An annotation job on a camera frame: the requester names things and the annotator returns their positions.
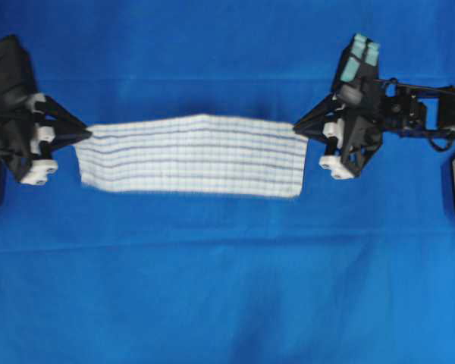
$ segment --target screw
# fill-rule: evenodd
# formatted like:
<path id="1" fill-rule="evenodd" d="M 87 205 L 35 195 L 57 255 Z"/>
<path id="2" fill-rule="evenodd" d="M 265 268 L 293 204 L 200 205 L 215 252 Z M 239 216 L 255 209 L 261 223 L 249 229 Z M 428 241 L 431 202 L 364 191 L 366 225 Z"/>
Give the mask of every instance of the screw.
<path id="1" fill-rule="evenodd" d="M 400 104 L 393 105 L 393 107 L 391 108 L 391 111 L 393 113 L 400 112 L 401 111 L 401 105 Z"/>

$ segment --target blue backdrop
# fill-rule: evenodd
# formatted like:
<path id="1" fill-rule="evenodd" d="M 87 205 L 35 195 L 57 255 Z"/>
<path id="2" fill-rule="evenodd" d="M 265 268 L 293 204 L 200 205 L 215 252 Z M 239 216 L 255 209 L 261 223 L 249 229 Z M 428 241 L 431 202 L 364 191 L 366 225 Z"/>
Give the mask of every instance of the blue backdrop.
<path id="1" fill-rule="evenodd" d="M 0 1 L 0 37 L 89 125 L 295 122 L 356 32 L 382 77 L 455 85 L 455 1 Z M 44 187 L 9 176 L 0 363 L 455 362 L 455 148 L 387 135 L 349 181 L 323 150 L 290 201 L 103 193 L 72 148 Z"/>

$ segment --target striped cloth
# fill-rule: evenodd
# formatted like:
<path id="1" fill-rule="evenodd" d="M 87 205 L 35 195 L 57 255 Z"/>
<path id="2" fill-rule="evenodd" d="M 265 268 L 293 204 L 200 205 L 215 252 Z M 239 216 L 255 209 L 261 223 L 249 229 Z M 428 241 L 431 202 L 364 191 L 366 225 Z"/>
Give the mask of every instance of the striped cloth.
<path id="1" fill-rule="evenodd" d="M 194 115 L 89 130 L 75 148 L 83 183 L 100 190 L 289 198 L 302 189 L 307 138 L 291 124 Z"/>

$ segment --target white plastic part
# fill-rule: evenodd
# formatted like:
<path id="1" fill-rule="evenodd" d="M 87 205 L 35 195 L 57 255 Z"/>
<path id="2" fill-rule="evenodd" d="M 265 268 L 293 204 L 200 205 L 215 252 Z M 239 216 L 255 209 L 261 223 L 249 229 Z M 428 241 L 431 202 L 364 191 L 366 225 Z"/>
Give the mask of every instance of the white plastic part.
<path id="1" fill-rule="evenodd" d="M 27 101 L 25 101 L 25 106 L 32 112 L 38 112 L 43 114 L 42 111 L 36 109 L 36 102 L 46 102 L 46 96 L 43 93 L 34 93 L 29 96 Z"/>
<path id="2" fill-rule="evenodd" d="M 40 154 L 40 142 L 52 143 L 55 139 L 55 132 L 53 127 L 39 127 L 36 124 L 34 137 L 30 140 L 30 151 L 33 154 Z"/>
<path id="3" fill-rule="evenodd" d="M 318 164 L 322 168 L 330 170 L 331 176 L 335 180 L 349 180 L 355 177 L 354 174 L 340 162 L 339 155 L 323 155 Z"/>
<path id="4" fill-rule="evenodd" d="M 47 175 L 54 174 L 58 170 L 58 163 L 51 159 L 32 161 L 32 168 L 20 181 L 22 184 L 42 186 L 47 182 Z"/>
<path id="5" fill-rule="evenodd" d="M 322 133 L 327 138 L 336 137 L 337 148 L 342 148 L 342 144 L 344 143 L 344 120 L 342 118 L 339 118 L 337 120 L 337 123 L 325 123 Z"/>
<path id="6" fill-rule="evenodd" d="M 40 142 L 52 143 L 55 139 L 55 132 L 53 127 L 38 127 L 37 139 Z"/>

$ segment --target cable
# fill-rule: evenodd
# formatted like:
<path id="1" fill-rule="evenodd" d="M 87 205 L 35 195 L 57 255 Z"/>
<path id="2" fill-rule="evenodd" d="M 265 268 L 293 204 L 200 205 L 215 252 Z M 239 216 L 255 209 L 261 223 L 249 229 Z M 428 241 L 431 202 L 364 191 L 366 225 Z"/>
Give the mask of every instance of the cable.
<path id="1" fill-rule="evenodd" d="M 446 90 L 446 89 L 439 89 L 439 88 L 436 88 L 436 87 L 429 87 L 429 86 L 409 85 L 408 83 L 399 82 L 397 78 L 391 78 L 389 80 L 382 80 L 382 79 L 379 79 L 379 78 L 373 78 L 373 79 L 366 79 L 366 81 L 372 81 L 372 82 L 376 82 L 376 83 L 383 83 L 386 88 L 389 85 L 395 85 L 395 86 L 406 87 L 407 89 L 420 89 L 420 90 L 425 90 L 425 91 L 432 91 L 434 93 L 443 93 L 445 95 L 455 96 L 455 92 L 454 91 L 449 91 L 449 90 Z"/>

